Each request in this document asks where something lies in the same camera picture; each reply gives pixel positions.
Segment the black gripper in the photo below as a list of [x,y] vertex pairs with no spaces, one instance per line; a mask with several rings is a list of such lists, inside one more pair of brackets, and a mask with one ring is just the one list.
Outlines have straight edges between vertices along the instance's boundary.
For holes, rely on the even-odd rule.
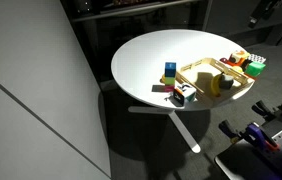
[[250,15],[250,28],[254,28],[260,19],[268,20],[275,9],[282,6],[282,0],[260,0],[252,14]]

